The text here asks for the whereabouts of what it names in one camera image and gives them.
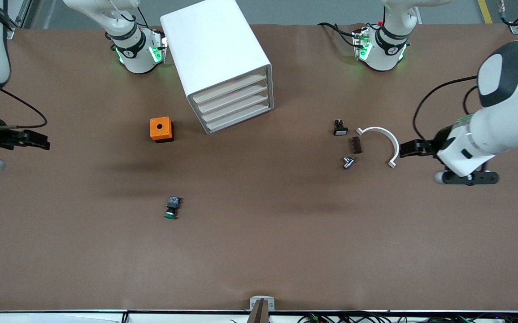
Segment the gray floor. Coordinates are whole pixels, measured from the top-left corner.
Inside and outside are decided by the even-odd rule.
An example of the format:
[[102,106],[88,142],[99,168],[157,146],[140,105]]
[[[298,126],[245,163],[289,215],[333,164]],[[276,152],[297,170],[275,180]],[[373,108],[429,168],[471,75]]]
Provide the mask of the gray floor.
[[[159,25],[160,16],[195,4],[200,0],[142,0],[140,8],[149,25]],[[319,22],[339,25],[376,22],[382,19],[379,0],[238,0],[250,24],[316,25]],[[495,0],[486,0],[495,23],[500,23]],[[505,0],[508,19],[518,16],[518,0]],[[477,0],[453,0],[444,6],[420,8],[424,24],[482,24]],[[36,0],[29,27],[38,29],[99,28],[90,18],[68,8],[62,0]]]

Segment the green led light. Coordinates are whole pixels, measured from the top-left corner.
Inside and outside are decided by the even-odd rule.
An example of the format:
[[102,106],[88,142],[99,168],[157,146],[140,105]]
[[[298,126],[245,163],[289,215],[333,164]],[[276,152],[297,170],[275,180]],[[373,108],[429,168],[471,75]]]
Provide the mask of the green led light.
[[402,47],[402,49],[400,50],[400,56],[398,57],[399,61],[402,59],[402,55],[404,55],[404,50],[405,49],[406,49],[406,45],[404,45],[404,47]]
[[155,61],[156,63],[161,62],[161,54],[160,54],[161,51],[159,49],[153,48],[153,47],[149,47],[149,51],[152,54],[153,61]]
[[367,43],[367,45],[363,49],[361,49],[360,58],[363,61],[365,61],[368,58],[368,53],[370,53],[371,49],[372,49],[372,43],[370,41]]
[[125,63],[123,63],[123,59],[121,58],[121,54],[119,53],[119,49],[117,49],[117,47],[115,48],[115,52],[117,53],[117,56],[119,57],[119,63],[125,64]]

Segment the black switch component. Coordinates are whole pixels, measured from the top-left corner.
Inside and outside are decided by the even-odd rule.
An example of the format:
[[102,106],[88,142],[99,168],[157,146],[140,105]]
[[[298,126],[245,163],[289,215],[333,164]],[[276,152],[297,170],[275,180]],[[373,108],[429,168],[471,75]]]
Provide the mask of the black switch component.
[[353,137],[351,139],[351,143],[353,144],[353,153],[362,153],[363,152],[360,137]]
[[168,219],[177,219],[177,209],[181,206],[181,198],[177,196],[170,196],[167,201],[167,212],[165,213],[165,217]]
[[343,126],[343,121],[341,119],[335,120],[335,131],[333,131],[333,135],[347,135],[348,128]]

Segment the metal clamp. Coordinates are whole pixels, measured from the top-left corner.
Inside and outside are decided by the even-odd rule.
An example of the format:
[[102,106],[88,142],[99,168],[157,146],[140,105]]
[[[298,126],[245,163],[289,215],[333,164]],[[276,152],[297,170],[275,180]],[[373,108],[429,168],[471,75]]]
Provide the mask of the metal clamp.
[[390,141],[392,142],[392,145],[394,146],[394,156],[392,156],[392,158],[388,161],[388,165],[391,168],[394,168],[396,166],[396,163],[394,163],[394,160],[396,159],[396,157],[398,157],[398,153],[400,152],[400,145],[398,144],[398,139],[396,139],[396,137],[394,136],[394,134],[392,134],[392,132],[384,129],[383,127],[368,127],[365,130],[363,130],[361,128],[357,129],[357,133],[359,133],[359,135],[363,135],[363,133],[365,133],[367,131],[380,132],[383,135],[386,135],[386,137],[388,137],[388,139],[390,139]]

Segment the metal fitting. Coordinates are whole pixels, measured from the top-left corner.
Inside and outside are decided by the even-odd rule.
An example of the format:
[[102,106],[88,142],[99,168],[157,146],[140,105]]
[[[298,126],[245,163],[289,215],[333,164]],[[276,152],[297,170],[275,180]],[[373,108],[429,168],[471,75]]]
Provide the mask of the metal fitting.
[[357,158],[356,157],[343,157],[343,161],[344,161],[344,165],[343,165],[343,168],[345,170],[351,168],[351,166],[357,162]]
[[498,0],[498,13],[504,13],[506,11],[506,6],[504,4],[504,0]]

